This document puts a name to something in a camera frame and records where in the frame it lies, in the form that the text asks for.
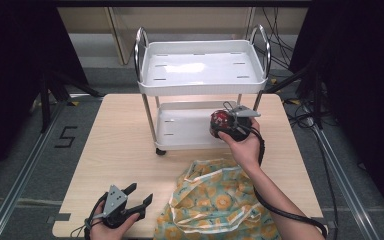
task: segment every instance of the white tray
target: white tray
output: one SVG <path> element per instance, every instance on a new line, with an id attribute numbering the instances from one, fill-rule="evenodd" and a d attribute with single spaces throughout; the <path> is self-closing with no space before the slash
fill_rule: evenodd
<path id="1" fill-rule="evenodd" d="M 225 101 L 168 102 L 160 105 L 155 147 L 160 150 L 227 148 L 210 134 L 211 114 Z M 233 107 L 236 102 L 230 101 Z"/>
<path id="2" fill-rule="evenodd" d="M 137 68 L 148 96 L 258 93 L 267 81 L 247 40 L 150 43 Z"/>

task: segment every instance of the red object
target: red object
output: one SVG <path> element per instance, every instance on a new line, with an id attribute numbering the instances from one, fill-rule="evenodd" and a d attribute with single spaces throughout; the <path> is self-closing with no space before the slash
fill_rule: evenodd
<path id="1" fill-rule="evenodd" d="M 211 128 L 210 133 L 216 138 L 219 138 L 214 128 L 229 129 L 229 118 L 231 116 L 224 110 L 217 110 L 211 114 Z"/>

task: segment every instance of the black cable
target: black cable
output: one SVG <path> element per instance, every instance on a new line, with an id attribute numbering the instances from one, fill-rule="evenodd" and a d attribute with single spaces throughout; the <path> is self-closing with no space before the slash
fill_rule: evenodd
<path id="1" fill-rule="evenodd" d="M 283 62 L 284 65 L 281 65 L 282 67 L 288 69 L 289 68 L 289 63 L 291 62 L 291 59 L 288 55 L 288 53 L 286 52 L 286 50 L 289 50 L 290 52 L 293 52 L 293 48 L 290 47 L 288 44 L 286 44 L 282 38 L 279 36 L 279 30 L 278 30 L 278 27 L 277 27 L 277 16 L 278 16 L 278 11 L 279 9 L 276 7 L 274 8 L 274 24 L 272 25 L 271 21 L 269 20 L 268 16 L 267 16 L 267 13 L 265 11 L 264 8 L 262 8 L 263 10 L 263 13 L 264 13 L 264 16 L 267 20 L 267 23 L 269 24 L 269 27 L 270 27 L 270 30 L 271 30 L 271 34 L 270 34 L 270 37 L 269 37 L 269 41 L 271 43 L 275 43 L 277 45 L 279 45 L 279 49 L 280 49 L 280 54 L 282 55 L 283 59 L 285 59 L 285 61 Z"/>
<path id="2" fill-rule="evenodd" d="M 265 56 L 266 52 L 264 50 L 262 50 L 261 48 L 257 47 L 257 46 L 254 46 L 255 49 L 257 50 L 257 52 L 263 54 Z M 275 56 L 271 56 L 271 60 L 273 60 L 274 62 L 276 62 L 277 64 L 279 64 L 280 66 L 282 66 L 283 68 L 288 68 L 287 66 L 287 63 L 286 62 L 282 62 L 282 60 L 278 59 L 277 57 Z"/>
<path id="3" fill-rule="evenodd" d="M 305 105 L 306 102 L 303 101 L 303 104 L 297 108 L 297 110 L 299 110 L 300 108 L 303 108 L 303 105 Z M 330 177 L 330 174 L 329 174 L 329 170 L 328 170 L 328 166 L 327 166 L 327 160 L 326 160 L 326 156 L 325 156 L 325 153 L 323 151 L 323 146 L 322 146 L 322 143 L 321 143 L 321 140 L 320 140 L 320 137 L 317 135 L 316 131 L 313 129 L 313 126 L 315 126 L 314 122 L 310 125 L 302 122 L 302 120 L 304 119 L 308 119 L 309 117 L 312 116 L 312 113 L 311 112 L 307 112 L 305 114 L 302 114 L 300 116 L 296 116 L 296 113 L 297 113 L 297 110 L 295 111 L 295 119 L 299 119 L 299 124 L 298 126 L 300 126 L 301 128 L 304 128 L 304 129 L 310 129 L 314 136 L 316 137 L 316 140 L 317 140 L 317 145 L 319 147 L 319 150 L 320 150 L 320 153 L 321 153 L 321 156 L 322 156 L 322 159 L 323 159 L 323 165 L 324 165 L 324 170 L 325 170 L 325 173 L 326 173 L 326 179 L 327 179 L 327 183 L 328 183 L 328 186 L 329 186 L 329 192 L 330 192 L 330 195 L 331 195 L 331 198 L 332 198 L 332 204 L 333 204 L 333 212 L 334 212 L 334 218 L 335 218 L 335 223 L 337 225 L 339 225 L 339 217 L 338 217 L 338 209 L 337 209 L 337 203 L 336 203 L 336 198 L 335 198 L 335 193 L 333 191 L 333 187 L 332 187 L 332 182 L 331 182 L 331 177 Z M 337 228 L 336 231 L 334 231 L 334 236 L 333 236 L 333 239 L 337 239 L 337 236 L 338 236 L 338 231 L 339 229 Z"/>
<path id="4" fill-rule="evenodd" d="M 263 137 L 261 136 L 260 132 L 257 129 L 253 128 L 253 127 L 248 128 L 248 127 L 242 126 L 242 125 L 240 125 L 240 127 L 245 129 L 245 130 L 247 130 L 247 131 L 249 131 L 250 133 L 254 134 L 258 138 L 258 140 L 260 142 L 260 152 L 259 152 L 259 156 L 258 156 L 258 163 L 261 166 L 261 163 L 263 161 L 264 152 L 265 152 L 265 144 L 264 144 Z M 323 235 L 324 238 L 327 237 L 327 230 L 324 227 L 324 225 L 321 224 L 320 222 L 318 222 L 318 221 L 316 221 L 314 219 L 308 218 L 308 217 L 292 214 L 292 213 L 289 213 L 289 212 L 282 211 L 282 210 L 280 210 L 280 209 L 278 209 L 276 207 L 273 207 L 272 205 L 270 205 L 269 203 L 264 201 L 264 199 L 261 197 L 261 195 L 255 189 L 255 187 L 254 187 L 254 193 L 255 193 L 255 196 L 256 196 L 257 200 L 261 203 L 261 205 L 263 205 L 269 211 L 271 211 L 271 212 L 273 212 L 275 214 L 278 214 L 278 215 L 280 215 L 282 217 L 286 217 L 286 218 L 289 218 L 289 219 L 292 219 L 292 220 L 296 220 L 296 221 L 299 221 L 299 222 L 304 222 L 304 223 L 313 225 L 313 226 L 315 226 L 315 227 L 317 227 L 317 228 L 319 228 L 321 230 L 322 235 Z"/>
<path id="5" fill-rule="evenodd" d="M 86 227 L 86 229 L 85 229 L 85 239 L 90 239 L 89 236 L 88 236 L 89 233 L 90 233 L 90 229 L 92 229 L 92 227 L 95 226 L 96 224 L 102 223 L 102 221 L 98 221 L 98 222 L 92 224 L 93 216 L 95 214 L 96 209 L 99 206 L 99 203 L 102 202 L 103 200 L 107 199 L 107 195 L 108 195 L 108 193 L 106 192 L 104 195 L 102 195 L 102 197 L 99 198 L 99 200 L 96 202 L 95 206 L 93 207 L 92 211 L 90 212 L 89 217 L 85 219 L 85 224 L 83 224 L 83 226 L 81 226 L 81 227 L 78 227 L 78 228 L 74 229 L 70 233 L 70 237 L 73 237 L 73 233 L 75 231 L 79 231 L 77 233 L 77 237 L 79 237 L 79 235 L 82 232 L 83 228 Z"/>
<path id="6" fill-rule="evenodd" d="M 305 119 L 307 119 L 307 118 L 309 118 L 309 117 L 313 117 L 313 114 L 314 114 L 313 112 L 307 112 L 307 113 L 304 113 L 304 114 L 301 114 L 301 115 L 298 115 L 298 116 L 297 116 L 297 112 L 298 112 L 298 110 L 302 109 L 302 108 L 304 107 L 304 105 L 308 104 L 308 103 L 307 103 L 306 101 L 304 101 L 304 100 L 301 100 L 301 102 L 302 102 L 303 104 L 301 104 L 300 107 L 298 107 L 298 108 L 295 110 L 295 116 L 291 116 L 291 115 L 287 114 L 287 115 L 288 115 L 288 119 L 289 119 L 289 121 L 294 121 L 294 122 L 290 123 L 292 127 L 295 126 L 295 125 L 297 124 L 298 126 L 300 126 L 300 128 L 311 128 L 311 127 L 314 126 L 315 123 L 313 123 L 311 126 L 309 126 L 309 125 L 303 123 L 302 120 L 305 120 Z M 324 111 L 324 112 L 321 112 L 320 114 L 321 114 L 321 116 L 329 116 L 329 115 L 331 114 L 331 112 L 330 112 L 330 111 Z M 335 123 L 333 123 L 333 124 L 332 124 L 332 123 L 328 123 L 328 122 L 325 121 L 323 118 L 321 118 L 321 121 L 322 121 L 323 123 L 325 123 L 326 125 L 329 125 L 329 126 L 333 126 L 333 127 L 339 126 L 339 123 L 338 123 L 338 122 L 335 122 Z"/>

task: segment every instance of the metal rail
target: metal rail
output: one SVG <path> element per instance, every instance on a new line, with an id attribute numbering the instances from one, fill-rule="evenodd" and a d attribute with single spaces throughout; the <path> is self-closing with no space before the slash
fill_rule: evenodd
<path id="1" fill-rule="evenodd" d="M 320 130 L 317 125 L 313 125 L 312 118 L 308 118 L 308 122 L 310 126 L 313 126 L 315 133 L 321 141 L 323 150 L 326 153 L 326 161 L 329 164 L 330 169 L 332 170 L 332 173 L 338 183 L 338 186 L 341 189 L 342 194 L 344 195 L 345 201 L 347 202 L 348 207 L 350 208 L 364 239 L 380 240 L 379 234 L 377 233 L 369 214 L 367 213 L 362 202 L 357 196 L 357 193 L 352 187 L 346 173 L 344 172 L 344 169 L 341 166 L 341 163 L 338 161 L 338 158 L 336 157 L 335 152 L 330 146 L 330 143 L 327 140 L 327 137 L 324 134 L 323 130 Z"/>
<path id="2" fill-rule="evenodd" d="M 23 168 L 17 176 L 14 184 L 11 187 L 8 195 L 6 196 L 4 202 L 0 207 L 0 236 L 12 214 L 14 208 L 17 204 L 18 199 L 20 198 L 27 182 L 40 158 L 46 143 L 48 142 L 49 136 L 53 131 L 55 122 L 58 119 L 58 116 L 64 109 L 64 103 L 58 103 L 51 117 L 51 122 L 44 133 L 39 135 L 33 150 L 31 151 L 29 157 L 24 163 Z"/>

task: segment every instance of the cart handle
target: cart handle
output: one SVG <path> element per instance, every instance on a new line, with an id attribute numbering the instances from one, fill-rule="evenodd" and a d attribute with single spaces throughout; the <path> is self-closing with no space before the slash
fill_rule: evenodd
<path id="1" fill-rule="evenodd" d="M 136 76 L 138 77 L 138 82 L 142 82 L 142 75 L 140 74 L 140 62 L 139 62 L 139 44 L 140 40 L 143 36 L 143 40 L 145 42 L 144 46 L 145 48 L 148 48 L 149 46 L 149 41 L 148 41 L 148 36 L 146 35 L 145 28 L 140 27 L 137 34 L 136 34 L 136 44 L 135 44 L 135 54 L 134 54 L 134 59 L 135 59 L 135 70 L 136 70 Z"/>
<path id="2" fill-rule="evenodd" d="M 255 33 L 257 32 L 257 30 L 260 30 L 261 32 L 261 35 L 263 36 L 263 39 L 264 39 L 264 42 L 266 43 L 266 50 L 267 50 L 267 54 L 265 55 L 266 57 L 266 62 L 267 64 L 264 64 L 263 62 L 263 70 L 264 70 L 264 79 L 267 78 L 267 76 L 269 75 L 269 71 L 270 71 L 270 64 L 271 64 L 271 48 L 270 48 L 270 42 L 267 38 L 267 35 L 266 35 L 266 31 L 264 31 L 264 28 L 263 26 L 261 26 L 260 24 L 256 25 L 254 27 L 254 29 L 252 30 L 252 33 L 251 33 L 251 36 L 249 37 L 249 41 L 251 42 L 252 45 L 254 45 L 254 38 L 255 38 Z"/>

